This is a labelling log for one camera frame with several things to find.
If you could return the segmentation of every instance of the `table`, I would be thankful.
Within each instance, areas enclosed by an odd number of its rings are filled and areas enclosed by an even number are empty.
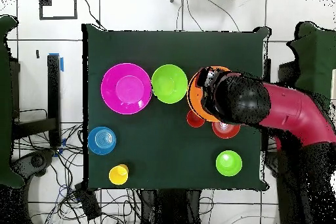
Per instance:
[[[124,62],[141,66],[150,77],[164,64],[179,66],[188,80],[204,66],[225,66],[261,77],[263,41],[268,34],[268,28],[251,33],[106,32],[90,24],[83,25],[83,73],[88,80],[88,101],[84,101],[84,108],[89,108],[88,131],[106,126],[117,137],[110,154],[99,156],[89,150],[88,186],[266,190],[266,183],[259,179],[261,134],[258,130],[242,126],[234,138],[220,139],[209,122],[194,129],[186,122],[190,109],[186,97],[175,104],[164,104],[153,95],[139,113],[117,114],[102,100],[100,84],[109,68]],[[234,177],[224,177],[216,170],[216,157],[223,150],[234,150],[242,158],[243,167]],[[118,164],[129,167],[129,179],[120,186],[108,179],[110,169]]]

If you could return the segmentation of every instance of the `green cup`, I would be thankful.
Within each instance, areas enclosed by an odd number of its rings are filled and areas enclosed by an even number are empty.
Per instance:
[[[217,156],[216,168],[224,176],[235,176],[242,169],[242,158],[233,150],[225,150]]]
[[[186,74],[174,64],[160,66],[152,76],[154,95],[164,103],[176,103],[186,94]]]

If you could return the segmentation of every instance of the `cup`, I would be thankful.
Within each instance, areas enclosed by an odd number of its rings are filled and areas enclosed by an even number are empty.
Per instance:
[[[235,176],[242,169],[242,158],[233,150],[225,150],[217,156],[216,168],[226,177]]]
[[[235,137],[240,130],[240,125],[230,125],[222,122],[213,122],[212,127],[215,135],[222,139]]]
[[[116,135],[108,127],[94,128],[87,140],[90,150],[99,155],[109,154],[117,143]]]
[[[114,166],[110,170],[108,178],[114,185],[123,185],[129,178],[129,168],[125,164]]]
[[[191,127],[201,127],[205,123],[205,120],[197,116],[192,110],[187,113],[186,121]]]

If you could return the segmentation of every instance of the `black frame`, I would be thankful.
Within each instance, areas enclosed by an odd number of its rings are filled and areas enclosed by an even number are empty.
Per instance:
[[[39,0],[39,19],[40,20],[65,20],[65,19],[77,19],[77,0],[73,0],[73,16],[52,16],[43,17],[43,6],[51,5],[51,3],[45,3],[43,0]]]
[[[12,127],[13,139],[21,139],[49,131],[51,147],[61,145],[60,130],[60,61],[56,55],[47,56],[48,64],[48,118],[30,122],[14,122]],[[17,59],[10,60],[12,73],[13,119],[20,119],[19,80],[20,63]]]

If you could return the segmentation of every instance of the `orange bowl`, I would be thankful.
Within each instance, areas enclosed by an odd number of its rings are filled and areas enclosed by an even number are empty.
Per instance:
[[[212,66],[211,68],[216,69],[219,68],[220,70],[230,71],[228,68],[225,68],[224,66]],[[202,118],[205,121],[208,122],[219,122],[216,117],[208,114],[201,105],[201,99],[203,96],[203,91],[201,88],[196,87],[196,78],[198,76],[199,72],[195,74],[192,79],[190,80],[188,90],[187,90],[187,100],[189,107],[191,110],[194,111],[194,113]]]

